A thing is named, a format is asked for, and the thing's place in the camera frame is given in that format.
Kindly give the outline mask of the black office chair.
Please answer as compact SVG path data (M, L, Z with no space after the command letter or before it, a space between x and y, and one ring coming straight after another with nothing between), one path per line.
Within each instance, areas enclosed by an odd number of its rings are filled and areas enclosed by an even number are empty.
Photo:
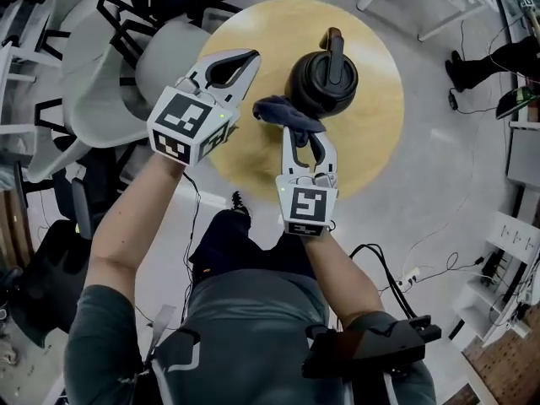
M69 332L89 263L91 241L69 220L54 222L29 265L0 278L0 303L37 347L56 329Z

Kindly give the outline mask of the black chest-mounted device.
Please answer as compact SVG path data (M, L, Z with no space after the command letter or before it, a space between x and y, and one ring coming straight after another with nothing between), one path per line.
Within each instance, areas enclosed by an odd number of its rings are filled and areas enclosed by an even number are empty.
M308 379L343 378L377 371L389 373L425 357L425 345L441 339L430 316L392 321L359 331L333 330L316 335L302 375Z

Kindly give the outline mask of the person's left shoe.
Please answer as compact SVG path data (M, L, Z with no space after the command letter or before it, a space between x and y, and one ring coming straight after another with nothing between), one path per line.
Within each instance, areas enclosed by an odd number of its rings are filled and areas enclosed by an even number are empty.
M232 212L244 214L246 217L251 216L251 212L247 205L244 203L243 197L239 191L235 191L232 193L229 209Z

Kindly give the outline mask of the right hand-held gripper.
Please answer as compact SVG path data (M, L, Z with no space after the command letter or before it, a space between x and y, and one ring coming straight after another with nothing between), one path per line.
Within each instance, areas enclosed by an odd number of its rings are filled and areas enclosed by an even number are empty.
M315 174L297 154L296 137L283 128L281 174L276 178L284 232L318 237L332 224L338 198L337 150L326 134L311 134Z

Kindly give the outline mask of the round wooden table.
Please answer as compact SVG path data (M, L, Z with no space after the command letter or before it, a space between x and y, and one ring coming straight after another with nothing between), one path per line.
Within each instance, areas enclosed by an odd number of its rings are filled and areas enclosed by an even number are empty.
M200 54L254 49L262 65L240 107L238 129L209 155L218 173L248 194L276 201L281 127L258 121L253 104L282 95L294 64L314 51L327 29L341 30L344 53L359 74L352 104L324 119L337 149L337 186L349 197L375 179L397 146L403 124L402 82L391 53L363 21L316 0L268 0L245 8L211 34Z

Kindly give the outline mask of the dark blue cloth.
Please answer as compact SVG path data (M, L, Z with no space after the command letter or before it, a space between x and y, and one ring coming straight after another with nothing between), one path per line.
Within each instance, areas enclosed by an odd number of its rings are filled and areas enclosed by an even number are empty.
M320 121L298 111L284 95L259 99L252 107L252 114L257 120L288 127L300 148L308 143L310 134L326 131Z

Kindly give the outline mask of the person's grey t-shirt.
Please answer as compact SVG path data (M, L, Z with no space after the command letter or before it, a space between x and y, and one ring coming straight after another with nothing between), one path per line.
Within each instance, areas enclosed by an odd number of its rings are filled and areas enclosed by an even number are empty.
M313 279L256 269L207 278L148 360L134 284L129 267L91 265L65 351L70 405L345 405L338 372L302 373L311 342L328 331Z

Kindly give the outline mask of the person's dark shorts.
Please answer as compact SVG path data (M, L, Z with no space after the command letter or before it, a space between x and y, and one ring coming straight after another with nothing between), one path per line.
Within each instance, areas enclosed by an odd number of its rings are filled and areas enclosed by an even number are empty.
M314 278L308 256L297 235L283 233L277 244L263 250L249 237L251 219L232 210L218 212L190 256L193 283L241 269L261 269Z

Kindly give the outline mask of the white power strip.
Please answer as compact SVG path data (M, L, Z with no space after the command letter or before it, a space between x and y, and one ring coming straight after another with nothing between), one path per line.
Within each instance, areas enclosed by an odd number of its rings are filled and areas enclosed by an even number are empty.
M397 287L402 292L407 292L420 280L420 268L414 267L407 273L404 273L397 281Z

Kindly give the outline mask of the grey shell chair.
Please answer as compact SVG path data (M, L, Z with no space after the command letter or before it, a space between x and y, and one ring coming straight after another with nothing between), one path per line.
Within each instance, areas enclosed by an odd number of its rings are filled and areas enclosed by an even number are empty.
M33 62L73 73L98 62L110 46L122 0L47 0L47 16L33 46L7 39L0 45L0 68L12 60Z
M133 114L122 98L124 58L111 44L114 34L111 24L94 14L69 36L62 59L62 116L75 139L60 150L51 129L38 126L35 152L27 169L29 181L45 180L91 148L114 148L146 138L149 112L162 91L187 73L211 36L192 24L171 20L144 39L134 70L144 108Z

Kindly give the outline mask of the black kettle with wooden handle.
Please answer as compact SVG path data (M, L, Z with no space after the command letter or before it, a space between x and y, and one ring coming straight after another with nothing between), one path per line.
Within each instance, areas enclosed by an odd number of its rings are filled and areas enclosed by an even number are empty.
M344 54L340 29L331 27L320 50L301 57L292 67L284 93L290 103L309 118L321 120L345 111L353 102L358 71Z

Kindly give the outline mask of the person's left forearm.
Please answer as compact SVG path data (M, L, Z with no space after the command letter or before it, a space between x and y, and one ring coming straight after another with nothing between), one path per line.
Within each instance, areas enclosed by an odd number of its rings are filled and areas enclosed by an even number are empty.
M101 285L135 301L138 268L146 257L185 166L153 154L96 230L85 287Z

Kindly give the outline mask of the person's right forearm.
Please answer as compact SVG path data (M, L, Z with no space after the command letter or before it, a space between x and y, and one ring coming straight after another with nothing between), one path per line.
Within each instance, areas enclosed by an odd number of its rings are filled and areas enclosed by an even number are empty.
M316 280L343 327L384 306L372 280L325 230L318 237L301 237Z

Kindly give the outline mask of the white shelving unit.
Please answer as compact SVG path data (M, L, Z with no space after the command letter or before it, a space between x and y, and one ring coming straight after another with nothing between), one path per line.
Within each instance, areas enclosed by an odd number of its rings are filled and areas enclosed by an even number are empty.
M492 251L453 306L458 326L450 340L459 350L474 339L487 347L507 332L527 338L525 313L540 303L540 228L497 212L486 241Z

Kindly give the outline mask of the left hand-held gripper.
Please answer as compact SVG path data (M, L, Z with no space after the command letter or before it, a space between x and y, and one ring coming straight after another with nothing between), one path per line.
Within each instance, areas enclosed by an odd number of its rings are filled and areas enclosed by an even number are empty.
M226 143L239 106L256 77L256 50L232 49L201 57L175 87L167 87L147 120L154 152L194 166Z

